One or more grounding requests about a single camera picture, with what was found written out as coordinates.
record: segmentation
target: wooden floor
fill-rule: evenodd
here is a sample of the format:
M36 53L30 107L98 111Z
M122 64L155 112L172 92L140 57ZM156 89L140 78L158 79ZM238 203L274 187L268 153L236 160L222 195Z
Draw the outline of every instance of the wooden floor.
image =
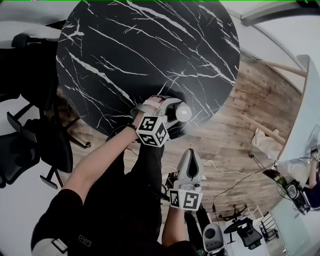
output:
M288 138L294 124L302 100L301 94L285 79L269 67L256 63L250 57L242 54L239 73L235 86L217 114L204 126L190 135L166 142L162 158L162 174L173 172L171 167L177 167L183 152L193 148L200 156L203 164L212 160L217 169L224 172L238 171L255 173L259 170L257 164L248 157L254 154L257 159L268 167L273 161L252 147L251 140L255 129L247 122L239 119L237 113L242 113L267 128L280 131L279 135ZM71 109L61 105L62 119L72 120ZM82 142L91 142L90 149L81 149L72 144L73 164L93 149L104 143L106 136L89 127L83 121L77 122L68 132ZM139 145L129 146L134 152L139 152ZM129 172L137 156L129 150L125 151L125 171ZM248 175L239 173L222 173L212 162L204 167L206 180L202 182L202 203L207 211L212 213L215 195L231 188L235 183ZM229 215L233 205L242 208L244 204L254 210L259 205L263 214L281 199L274 181L261 174L251 175L232 190L216 197L217 216ZM162 218L167 217L169 203L163 201Z

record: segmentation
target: wooden beam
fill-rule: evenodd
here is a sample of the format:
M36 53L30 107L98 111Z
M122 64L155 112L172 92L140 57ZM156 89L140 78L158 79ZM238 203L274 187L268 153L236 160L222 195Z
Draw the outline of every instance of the wooden beam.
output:
M258 62L262 63L262 64L265 64L267 66L271 66L271 67L275 67L275 68L279 68L279 69L282 69L282 70L289 71L291 73L294 73L294 74L296 74L298 76L301 76L301 77L304 77L304 78L306 78L308 76L308 72L302 71L302 70L299 70L299 69L296 69L296 68L293 68L293 67L290 67L290 66L282 65L282 64L279 64L279 63L275 63L275 62L265 61L265 60L258 60Z
M247 121L248 123L250 123L251 125L253 125L254 127L263 131L266 135L269 135L271 138L273 138L275 141L279 142L281 145L284 146L286 144L286 140L284 138L282 138L278 134L275 134L272 130L264 127L262 124L252 120L251 118L249 118L243 114L238 114L238 116L240 118L242 118L243 120Z

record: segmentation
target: person wearing black shirt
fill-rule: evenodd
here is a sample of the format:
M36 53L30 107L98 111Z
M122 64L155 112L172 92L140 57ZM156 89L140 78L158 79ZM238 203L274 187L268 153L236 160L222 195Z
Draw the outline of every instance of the person wearing black shirt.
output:
M132 124L138 126L142 116L139 112ZM162 244L157 242L161 202L147 187L161 190L164 147L141 145L125 175L124 150L137 138L136 131L126 127L80 161L33 230L33 256L197 255L185 241L181 209L169 208Z

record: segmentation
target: black sleeve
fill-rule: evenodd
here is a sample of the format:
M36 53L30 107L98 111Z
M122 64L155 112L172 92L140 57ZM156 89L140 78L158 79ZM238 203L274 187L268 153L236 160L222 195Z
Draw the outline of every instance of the black sleeve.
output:
M62 189L52 199L48 210L35 225L31 238L31 250L42 239L68 241L71 233L76 229L82 206L82 200L76 192Z
M176 242L168 247L169 254L174 256L198 256L196 247L189 241Z

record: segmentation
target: white round cap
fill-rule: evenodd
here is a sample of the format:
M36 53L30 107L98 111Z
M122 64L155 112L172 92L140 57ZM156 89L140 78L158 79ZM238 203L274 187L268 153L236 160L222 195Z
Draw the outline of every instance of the white round cap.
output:
M191 108L184 102L181 102L175 110L176 119L180 122L187 122L192 117Z

